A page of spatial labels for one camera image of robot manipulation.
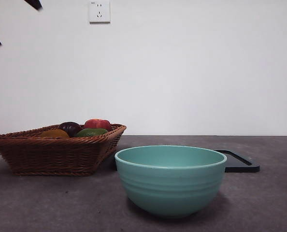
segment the teal bowl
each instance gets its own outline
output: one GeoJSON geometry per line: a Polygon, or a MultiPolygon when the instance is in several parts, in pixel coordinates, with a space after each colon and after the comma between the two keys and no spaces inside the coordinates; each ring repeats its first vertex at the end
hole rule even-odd
{"type": "Polygon", "coordinates": [[[227,157],[205,148],[155,145],[121,150],[115,160],[132,202],[159,217],[183,218],[215,197],[227,157]]]}

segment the countertop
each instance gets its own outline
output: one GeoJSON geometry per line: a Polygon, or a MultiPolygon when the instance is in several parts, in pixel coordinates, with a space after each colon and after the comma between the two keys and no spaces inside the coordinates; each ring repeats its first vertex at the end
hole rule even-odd
{"type": "Polygon", "coordinates": [[[122,136],[117,150],[140,145],[231,150],[260,171],[225,173],[206,208],[161,219],[127,198],[113,155],[87,177],[14,176],[0,156],[0,232],[287,232],[287,136],[122,136]]]}

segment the black tray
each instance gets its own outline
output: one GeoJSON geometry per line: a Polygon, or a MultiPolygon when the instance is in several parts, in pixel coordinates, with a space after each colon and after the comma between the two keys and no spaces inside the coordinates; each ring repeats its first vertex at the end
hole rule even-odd
{"type": "Polygon", "coordinates": [[[227,150],[215,150],[227,156],[226,173],[256,173],[260,167],[253,160],[237,155],[227,150]]]}

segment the power outlet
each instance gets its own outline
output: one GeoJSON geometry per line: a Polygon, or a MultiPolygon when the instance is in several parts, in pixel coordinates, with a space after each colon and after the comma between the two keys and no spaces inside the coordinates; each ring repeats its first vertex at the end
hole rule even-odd
{"type": "Polygon", "coordinates": [[[89,17],[90,24],[110,23],[110,1],[90,0],[89,17]]]}

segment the yellow fruit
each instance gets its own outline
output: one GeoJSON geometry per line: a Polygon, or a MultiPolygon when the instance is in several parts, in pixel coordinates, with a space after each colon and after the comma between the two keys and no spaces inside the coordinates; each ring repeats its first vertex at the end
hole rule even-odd
{"type": "Polygon", "coordinates": [[[68,134],[64,130],[60,130],[60,129],[44,131],[41,135],[39,135],[39,137],[69,138],[68,134]]]}

